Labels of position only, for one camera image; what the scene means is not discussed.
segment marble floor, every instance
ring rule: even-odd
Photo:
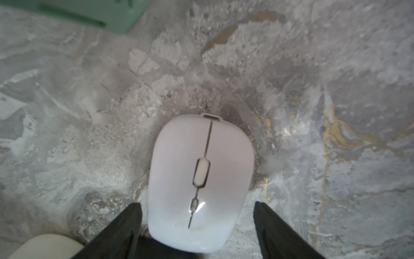
[[[239,126],[255,171],[208,258],[261,258],[254,201],[327,258],[414,258],[412,0],[153,0],[126,35],[0,8],[0,258],[86,243],[142,203],[181,114]]]

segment white computer mouse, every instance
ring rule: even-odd
[[[217,251],[246,198],[254,154],[246,134],[211,115],[168,122],[155,142],[148,186],[148,228],[170,247]]]

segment gray marble surface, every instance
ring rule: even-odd
[[[1,7],[0,258],[45,233],[88,242],[133,201],[145,225],[158,132],[203,111],[255,149],[237,226],[208,257],[261,258],[254,201],[327,258],[414,257],[413,14],[154,0],[116,35]]]

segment green box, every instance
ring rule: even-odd
[[[0,4],[69,19],[119,34],[143,14],[151,0],[0,0]]]

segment mouse scroll wheel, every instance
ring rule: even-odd
[[[203,157],[197,161],[195,168],[193,185],[197,188],[202,188],[206,184],[208,171],[210,169],[210,161]]]

